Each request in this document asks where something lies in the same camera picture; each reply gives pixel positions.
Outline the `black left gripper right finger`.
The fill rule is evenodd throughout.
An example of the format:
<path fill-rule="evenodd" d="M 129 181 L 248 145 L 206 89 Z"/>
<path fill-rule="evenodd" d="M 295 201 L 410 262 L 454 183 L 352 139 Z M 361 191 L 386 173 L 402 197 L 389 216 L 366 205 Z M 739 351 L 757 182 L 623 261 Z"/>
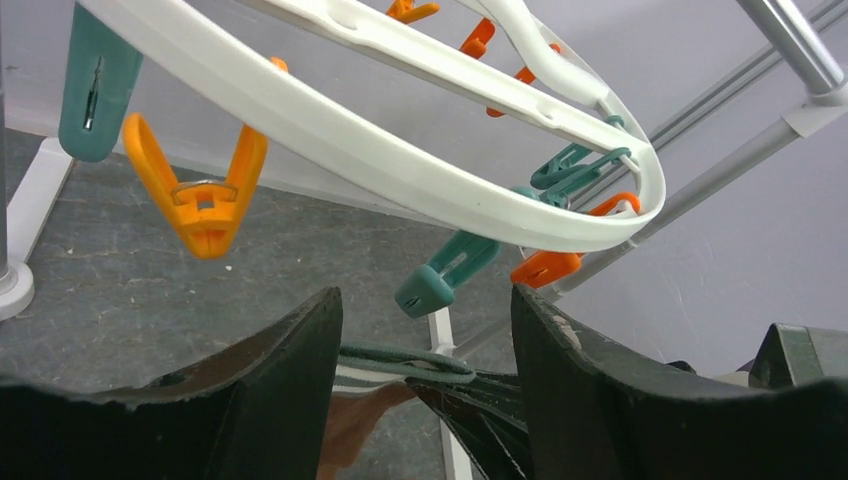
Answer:
<path fill-rule="evenodd" d="M 511 294 L 538 479 L 843 479 L 847 383 L 751 389 L 647 358 Z"/>

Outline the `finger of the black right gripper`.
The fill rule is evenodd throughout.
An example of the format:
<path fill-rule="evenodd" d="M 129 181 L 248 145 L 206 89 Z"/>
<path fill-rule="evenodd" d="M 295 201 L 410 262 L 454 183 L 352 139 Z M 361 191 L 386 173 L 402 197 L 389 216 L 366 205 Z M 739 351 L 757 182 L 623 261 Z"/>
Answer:
<path fill-rule="evenodd" d="M 411 379 L 407 385 L 458 438 L 485 479 L 528 479 L 530 444 L 519 379 L 479 374 L 466 384 Z"/>

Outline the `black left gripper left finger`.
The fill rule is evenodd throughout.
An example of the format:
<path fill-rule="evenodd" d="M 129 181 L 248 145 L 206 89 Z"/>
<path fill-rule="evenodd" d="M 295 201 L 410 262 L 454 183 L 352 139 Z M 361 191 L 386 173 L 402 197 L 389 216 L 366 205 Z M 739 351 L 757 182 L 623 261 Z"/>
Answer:
<path fill-rule="evenodd" d="M 343 321 L 329 287 L 282 319 L 136 388 L 1 380 L 5 479 L 312 479 Z"/>

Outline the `brown striped-cuff sock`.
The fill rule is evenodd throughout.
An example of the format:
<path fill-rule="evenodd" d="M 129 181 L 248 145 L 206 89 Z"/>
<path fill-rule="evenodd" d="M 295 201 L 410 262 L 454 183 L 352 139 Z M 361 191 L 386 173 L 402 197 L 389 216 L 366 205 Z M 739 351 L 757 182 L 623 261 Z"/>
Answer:
<path fill-rule="evenodd" d="M 457 386 L 477 377 L 465 362 L 432 351 L 345 342 L 338 352 L 316 477 L 335 479 L 358 459 L 390 409 L 415 397 L 408 382 Z"/>

